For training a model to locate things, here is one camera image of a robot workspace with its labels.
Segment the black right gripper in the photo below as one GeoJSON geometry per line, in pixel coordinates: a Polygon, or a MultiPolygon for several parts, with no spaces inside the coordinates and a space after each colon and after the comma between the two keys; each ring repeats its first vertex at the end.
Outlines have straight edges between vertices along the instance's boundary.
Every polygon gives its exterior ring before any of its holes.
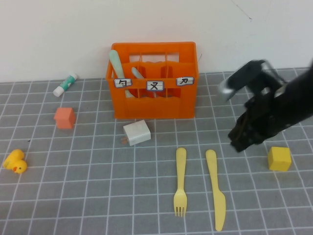
{"type": "Polygon", "coordinates": [[[284,111],[273,94],[255,96],[245,103],[245,108],[228,134],[237,152],[261,144],[291,126],[289,112],[284,111]]]}

